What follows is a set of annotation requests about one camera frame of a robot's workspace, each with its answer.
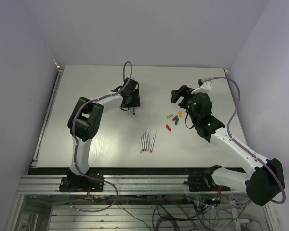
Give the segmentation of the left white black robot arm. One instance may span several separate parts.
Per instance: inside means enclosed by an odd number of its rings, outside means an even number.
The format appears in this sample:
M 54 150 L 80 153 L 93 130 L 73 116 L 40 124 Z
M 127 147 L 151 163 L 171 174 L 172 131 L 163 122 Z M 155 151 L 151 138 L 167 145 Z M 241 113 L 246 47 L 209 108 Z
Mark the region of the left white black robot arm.
M 128 111 L 136 107 L 140 107 L 139 83 L 132 78 L 125 79 L 122 86 L 105 96 L 79 98 L 68 121 L 73 139 L 73 159 L 67 176 L 73 178 L 71 185 L 77 191 L 88 187 L 89 180 L 84 175 L 89 171 L 90 146 L 99 130 L 103 113 L 116 108 Z

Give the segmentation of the light green end white pen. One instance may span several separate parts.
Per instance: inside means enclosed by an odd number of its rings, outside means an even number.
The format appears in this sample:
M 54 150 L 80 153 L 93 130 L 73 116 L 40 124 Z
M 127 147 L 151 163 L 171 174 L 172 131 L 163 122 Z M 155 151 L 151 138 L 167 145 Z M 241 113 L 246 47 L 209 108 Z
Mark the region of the light green end white pen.
M 143 133 L 141 136 L 140 153 L 142 153 L 142 151 L 144 151 L 144 142 L 145 142 L 145 130 L 143 130 Z

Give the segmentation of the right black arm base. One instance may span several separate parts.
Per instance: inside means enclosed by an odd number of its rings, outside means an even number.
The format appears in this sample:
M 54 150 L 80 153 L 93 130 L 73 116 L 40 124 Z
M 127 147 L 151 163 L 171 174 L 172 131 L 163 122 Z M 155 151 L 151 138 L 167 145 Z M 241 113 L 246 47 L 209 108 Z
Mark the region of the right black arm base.
M 208 192 L 217 191 L 218 189 L 221 189 L 222 192 L 230 191 L 229 187 L 217 185 L 213 181 L 212 174 L 220 168 L 222 167 L 214 165 L 200 175 L 189 175 L 187 181 L 184 181 L 183 184 L 188 186 L 190 192 Z

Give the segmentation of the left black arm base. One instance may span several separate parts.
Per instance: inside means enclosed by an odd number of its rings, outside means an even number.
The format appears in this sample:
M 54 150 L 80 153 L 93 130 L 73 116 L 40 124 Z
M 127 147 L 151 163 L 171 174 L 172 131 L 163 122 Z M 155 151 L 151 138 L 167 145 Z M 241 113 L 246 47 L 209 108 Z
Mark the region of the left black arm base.
M 61 178 L 59 186 L 60 192 L 101 192 L 104 186 L 104 177 L 98 172 L 88 170 L 86 175 L 96 178 L 92 180 L 83 175 L 76 175 L 71 170 L 67 171 L 67 176 Z

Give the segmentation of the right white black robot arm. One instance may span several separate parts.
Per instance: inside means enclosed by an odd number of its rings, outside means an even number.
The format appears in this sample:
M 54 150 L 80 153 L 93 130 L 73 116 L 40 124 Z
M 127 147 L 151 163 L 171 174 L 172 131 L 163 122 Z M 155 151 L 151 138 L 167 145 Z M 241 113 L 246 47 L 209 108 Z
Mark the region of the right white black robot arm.
M 240 164 L 243 172 L 214 165 L 202 173 L 207 190 L 225 186 L 246 193 L 251 201 L 263 206 L 282 193 L 285 188 L 283 167 L 276 159 L 262 156 L 231 136 L 225 125 L 212 115 L 212 102 L 208 94 L 182 85 L 171 92 L 171 103 L 185 109 L 193 123 L 192 128 L 207 142 L 219 147 Z

